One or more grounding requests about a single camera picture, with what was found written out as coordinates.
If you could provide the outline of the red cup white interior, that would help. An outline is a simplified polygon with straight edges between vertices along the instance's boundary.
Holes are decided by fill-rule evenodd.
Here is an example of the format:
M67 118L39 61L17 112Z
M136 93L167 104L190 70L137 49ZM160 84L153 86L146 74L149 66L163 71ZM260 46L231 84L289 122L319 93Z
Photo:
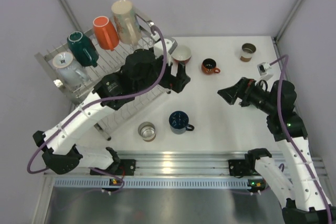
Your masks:
M192 52L188 46L178 45L171 54L171 57L175 62L187 64L192 57Z

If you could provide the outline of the orange black round mug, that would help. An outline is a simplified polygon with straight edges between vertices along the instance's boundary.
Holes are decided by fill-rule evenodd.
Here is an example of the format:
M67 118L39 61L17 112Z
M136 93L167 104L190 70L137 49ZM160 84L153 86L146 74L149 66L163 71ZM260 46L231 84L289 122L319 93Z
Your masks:
M221 72L221 70L217 67L216 61L212 58L204 59L201 69L204 74L214 74Z

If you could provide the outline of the tall beige floral mug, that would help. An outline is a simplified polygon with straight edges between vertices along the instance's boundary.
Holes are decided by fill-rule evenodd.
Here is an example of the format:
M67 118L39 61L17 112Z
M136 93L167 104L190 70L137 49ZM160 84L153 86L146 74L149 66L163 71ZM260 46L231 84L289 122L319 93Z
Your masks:
M136 47L142 34L132 2L116 1L112 4L111 11L120 41Z

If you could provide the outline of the dark green mug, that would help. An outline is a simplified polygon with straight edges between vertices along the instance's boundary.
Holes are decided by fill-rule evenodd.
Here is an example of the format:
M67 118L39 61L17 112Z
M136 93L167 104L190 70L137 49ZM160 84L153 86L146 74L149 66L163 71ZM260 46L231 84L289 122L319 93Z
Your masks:
M67 38L67 44L83 67L97 67L99 54L91 39L81 31L72 32Z

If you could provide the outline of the light blue mug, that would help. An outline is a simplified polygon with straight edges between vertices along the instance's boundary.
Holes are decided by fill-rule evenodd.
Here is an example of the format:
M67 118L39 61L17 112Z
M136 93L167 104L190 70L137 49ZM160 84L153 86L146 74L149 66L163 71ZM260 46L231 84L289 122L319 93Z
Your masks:
M68 51L55 55L52 62L56 71L70 87L80 86L90 80L86 69Z

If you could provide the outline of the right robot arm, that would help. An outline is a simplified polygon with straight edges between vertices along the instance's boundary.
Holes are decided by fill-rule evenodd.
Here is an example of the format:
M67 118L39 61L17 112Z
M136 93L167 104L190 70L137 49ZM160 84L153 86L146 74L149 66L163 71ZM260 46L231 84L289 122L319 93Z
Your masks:
M267 114L267 127L286 161L289 177L276 165L271 153L256 148L245 154L246 170L259 174L276 195L285 223L335 223L335 206L323 191L315 170L308 133L294 111L295 86L275 81L270 91L254 79L242 77L235 85L218 90L228 104L253 105Z

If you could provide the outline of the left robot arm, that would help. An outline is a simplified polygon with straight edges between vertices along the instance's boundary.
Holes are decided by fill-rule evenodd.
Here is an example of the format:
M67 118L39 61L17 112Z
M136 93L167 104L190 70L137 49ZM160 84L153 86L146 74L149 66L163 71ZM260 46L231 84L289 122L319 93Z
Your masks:
M58 125L34 133L33 139L43 152L46 168L58 175L75 168L89 168L92 175L100 171L115 174L121 160L113 148L85 147L77 142L98 121L157 85L180 93L191 79L185 64L178 64L176 75L171 74L171 68L163 56L155 56L153 49L137 49L128 55L120 70L104 76L82 104Z

